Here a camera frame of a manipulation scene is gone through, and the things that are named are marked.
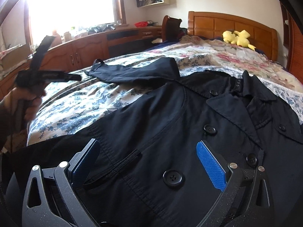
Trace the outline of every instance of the stuffed toy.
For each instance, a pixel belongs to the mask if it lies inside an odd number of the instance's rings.
[[[223,40],[226,43],[230,44],[237,44],[238,46],[244,47],[244,48],[250,48],[251,50],[255,51],[256,47],[251,45],[249,43],[248,38],[250,37],[250,34],[243,30],[241,32],[238,31],[225,31],[222,34]]]

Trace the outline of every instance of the coat sleeve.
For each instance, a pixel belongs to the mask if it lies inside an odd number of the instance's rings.
[[[106,65],[102,60],[97,59],[87,74],[103,82],[133,83],[149,87],[159,87],[168,80],[180,78],[175,59],[166,57],[144,67]]]
[[[0,150],[3,148],[7,136],[11,134],[13,117],[4,107],[3,100],[0,102]]]

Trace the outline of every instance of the wooden chair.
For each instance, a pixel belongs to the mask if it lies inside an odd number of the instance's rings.
[[[171,18],[168,15],[164,16],[162,22],[162,41],[175,41],[180,32],[181,19]]]

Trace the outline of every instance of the window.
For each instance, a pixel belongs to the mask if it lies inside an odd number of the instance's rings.
[[[27,0],[32,44],[53,30],[63,36],[91,26],[125,21],[123,0]]]

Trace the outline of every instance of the wooden cabinet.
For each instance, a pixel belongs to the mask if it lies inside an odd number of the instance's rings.
[[[102,33],[77,39],[72,46],[78,69],[91,66],[96,59],[105,60],[103,51],[107,45]]]
[[[293,19],[289,21],[290,39],[287,69],[303,83],[303,35]]]
[[[72,42],[50,49],[41,64],[41,70],[62,70],[72,72],[81,69],[73,55]]]
[[[5,81],[3,80],[3,81],[0,82],[0,100],[2,100],[3,97],[5,95],[7,95],[14,88],[14,80],[16,78],[17,73],[20,70],[24,70],[28,67],[29,67],[29,61],[22,64],[21,66],[19,66],[18,68],[16,68],[12,72],[10,72],[10,74],[8,74],[4,78]]]
[[[281,9],[284,27],[283,45],[288,49],[286,69],[303,83],[303,35],[282,4]]]
[[[161,37],[161,29],[154,26],[116,29],[72,40],[51,48],[40,69],[72,72],[91,66],[96,59],[141,52],[153,46],[152,40]],[[29,63],[30,60],[0,81],[0,100],[13,88],[18,71],[28,68]]]

